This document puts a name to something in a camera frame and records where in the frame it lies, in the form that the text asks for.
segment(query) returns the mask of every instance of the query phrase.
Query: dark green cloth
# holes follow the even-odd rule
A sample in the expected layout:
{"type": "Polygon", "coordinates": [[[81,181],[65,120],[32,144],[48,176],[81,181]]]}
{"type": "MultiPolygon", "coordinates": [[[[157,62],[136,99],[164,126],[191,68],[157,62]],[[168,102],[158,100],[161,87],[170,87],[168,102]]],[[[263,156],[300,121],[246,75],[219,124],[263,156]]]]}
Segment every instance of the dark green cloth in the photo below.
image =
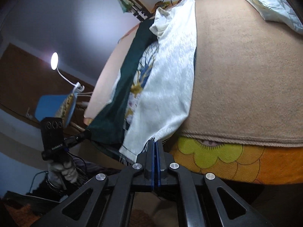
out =
{"type": "Polygon", "coordinates": [[[140,23],[122,64],[121,78],[112,103],[105,106],[87,127],[91,131],[92,140],[103,144],[123,143],[124,116],[134,75],[143,52],[157,40],[157,37],[149,30],[153,23],[154,19],[147,19],[140,23]]]}

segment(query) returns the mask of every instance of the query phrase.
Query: camera lens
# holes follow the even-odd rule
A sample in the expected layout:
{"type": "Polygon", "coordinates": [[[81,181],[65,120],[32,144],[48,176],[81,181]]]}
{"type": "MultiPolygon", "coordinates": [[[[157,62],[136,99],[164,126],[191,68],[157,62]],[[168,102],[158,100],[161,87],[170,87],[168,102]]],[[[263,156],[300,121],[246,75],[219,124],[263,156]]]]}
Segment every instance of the camera lens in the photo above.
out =
{"type": "Polygon", "coordinates": [[[51,122],[47,122],[47,123],[46,123],[46,128],[47,128],[47,129],[50,129],[51,127],[52,127],[51,122]]]}
{"type": "Polygon", "coordinates": [[[57,129],[57,128],[58,128],[58,123],[57,123],[56,121],[53,121],[52,125],[53,125],[53,128],[54,128],[54,129],[57,129]]]}

